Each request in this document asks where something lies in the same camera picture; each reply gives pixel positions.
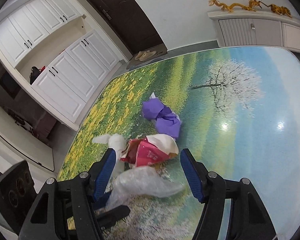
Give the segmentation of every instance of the dragon figurine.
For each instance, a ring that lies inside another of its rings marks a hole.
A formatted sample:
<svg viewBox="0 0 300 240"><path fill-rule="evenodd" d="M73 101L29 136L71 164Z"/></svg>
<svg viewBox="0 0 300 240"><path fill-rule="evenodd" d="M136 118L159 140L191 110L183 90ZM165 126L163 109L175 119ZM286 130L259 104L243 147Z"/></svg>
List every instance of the dragon figurine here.
<svg viewBox="0 0 300 240"><path fill-rule="evenodd" d="M289 16L290 18L292 18L291 16L291 13L290 13L290 10L287 8L287 7L284 7L284 6L277 6L275 4L270 4L270 5L266 5L265 3L261 2L262 4L264 4L265 6L267 7L270 7L271 11L273 11L274 13L277 13L279 15L287 15Z"/></svg>
<svg viewBox="0 0 300 240"><path fill-rule="evenodd" d="M229 12L233 12L233 7L235 6L240 6L242 9L244 10L248 10L248 11L256 11L255 9L253 9L255 6L259 6L260 8L262 8L260 6L260 1L257 1L257 0L249 0L249 5L248 6L245 6L245 5L242 5L240 3L233 3L231 4L230 6L227 6L225 3L220 3L218 0L209 0L208 2L209 6L212 6L212 5L216 5L216 6L219 6L221 7L221 10L228 10Z"/></svg>

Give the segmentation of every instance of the black speaker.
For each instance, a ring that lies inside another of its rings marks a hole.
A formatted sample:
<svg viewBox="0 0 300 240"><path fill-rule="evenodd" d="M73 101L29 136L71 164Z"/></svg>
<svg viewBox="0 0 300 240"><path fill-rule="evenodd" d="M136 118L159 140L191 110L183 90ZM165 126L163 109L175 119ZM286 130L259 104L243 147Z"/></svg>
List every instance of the black speaker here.
<svg viewBox="0 0 300 240"><path fill-rule="evenodd" d="M17 235L36 196L26 161L13 165L0 176L0 213Z"/></svg>

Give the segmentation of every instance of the purple paper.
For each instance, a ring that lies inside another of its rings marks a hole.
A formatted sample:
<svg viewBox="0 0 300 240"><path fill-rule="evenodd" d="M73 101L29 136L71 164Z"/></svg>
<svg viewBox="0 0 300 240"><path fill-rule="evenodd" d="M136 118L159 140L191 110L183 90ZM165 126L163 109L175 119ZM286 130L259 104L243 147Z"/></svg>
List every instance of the purple paper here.
<svg viewBox="0 0 300 240"><path fill-rule="evenodd" d="M170 107L165 106L159 98L150 98L142 103L142 114L147 120L155 120L155 129L158 133L170 135L177 139L181 122Z"/></svg>

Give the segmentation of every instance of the blue rubber pad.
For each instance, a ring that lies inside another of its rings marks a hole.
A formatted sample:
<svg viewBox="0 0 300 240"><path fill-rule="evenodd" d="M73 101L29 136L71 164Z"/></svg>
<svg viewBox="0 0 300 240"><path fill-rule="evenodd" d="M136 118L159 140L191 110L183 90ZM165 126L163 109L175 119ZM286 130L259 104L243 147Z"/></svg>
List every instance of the blue rubber pad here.
<svg viewBox="0 0 300 240"><path fill-rule="evenodd" d="M95 180L95 189L93 193L94 201L98 201L98 199L104 195L111 173L115 165L115 161L116 161L115 150L112 150L105 164L103 165L101 172L99 173L98 177Z"/></svg>
<svg viewBox="0 0 300 240"><path fill-rule="evenodd" d="M204 199L204 195L202 193L202 183L201 180L192 164L191 160L187 156L184 150L180 153L180 162L183 169L183 172L186 175L187 181L189 183L190 189L192 191L192 195L202 202Z"/></svg>

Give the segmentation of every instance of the brown door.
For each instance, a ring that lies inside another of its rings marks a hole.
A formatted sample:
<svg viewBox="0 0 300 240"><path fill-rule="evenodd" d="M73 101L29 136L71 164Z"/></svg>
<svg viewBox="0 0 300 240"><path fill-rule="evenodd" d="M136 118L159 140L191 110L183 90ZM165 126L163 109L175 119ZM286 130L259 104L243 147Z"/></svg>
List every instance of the brown door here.
<svg viewBox="0 0 300 240"><path fill-rule="evenodd" d="M152 23L135 0L87 0L132 54L162 44Z"/></svg>

